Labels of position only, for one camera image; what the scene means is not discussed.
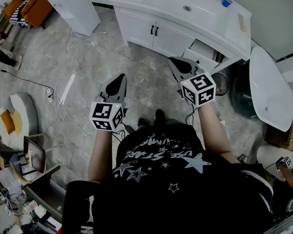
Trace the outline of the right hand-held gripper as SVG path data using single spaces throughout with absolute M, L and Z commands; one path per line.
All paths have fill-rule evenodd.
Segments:
M 170 70 L 177 81 L 178 93 L 194 107 L 215 99 L 216 84 L 208 72 L 184 57 L 169 57 Z

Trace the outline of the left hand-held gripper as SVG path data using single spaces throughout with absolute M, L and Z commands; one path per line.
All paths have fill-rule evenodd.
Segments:
M 125 117 L 127 77 L 118 74 L 101 87 L 91 103 L 89 119 L 96 130 L 114 132 Z

